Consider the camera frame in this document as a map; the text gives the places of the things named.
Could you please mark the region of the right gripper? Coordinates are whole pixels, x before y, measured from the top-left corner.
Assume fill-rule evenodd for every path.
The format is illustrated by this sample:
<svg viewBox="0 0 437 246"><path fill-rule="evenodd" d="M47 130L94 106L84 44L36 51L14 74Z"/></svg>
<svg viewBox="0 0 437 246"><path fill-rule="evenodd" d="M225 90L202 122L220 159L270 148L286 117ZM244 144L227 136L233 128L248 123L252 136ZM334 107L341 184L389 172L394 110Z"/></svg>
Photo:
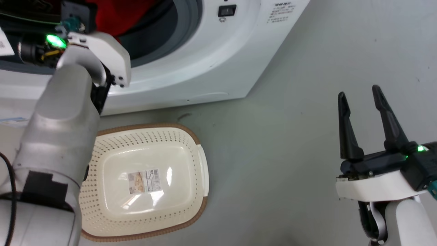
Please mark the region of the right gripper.
<svg viewBox="0 0 437 246"><path fill-rule="evenodd" d="M350 121L344 92L338 94L341 174L336 180L339 198L362 203L388 202L423 193L436 196L436 142L409 142L381 87L372 86L380 112L385 141L381 151L365 155Z"/></svg>

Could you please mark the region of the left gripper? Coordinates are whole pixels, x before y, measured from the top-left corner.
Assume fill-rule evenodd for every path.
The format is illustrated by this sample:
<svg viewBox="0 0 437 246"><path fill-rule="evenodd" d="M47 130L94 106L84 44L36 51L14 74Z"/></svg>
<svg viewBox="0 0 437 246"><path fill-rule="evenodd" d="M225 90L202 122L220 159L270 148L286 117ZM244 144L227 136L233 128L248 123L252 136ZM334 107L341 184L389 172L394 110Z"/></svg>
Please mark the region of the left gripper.
<svg viewBox="0 0 437 246"><path fill-rule="evenodd" d="M99 85L109 77L120 87L128 87L131 82L128 51L103 32L88 35L70 32L66 38L55 34L26 34L19 42L19 57L24 63L51 69L79 64L87 68Z"/></svg>

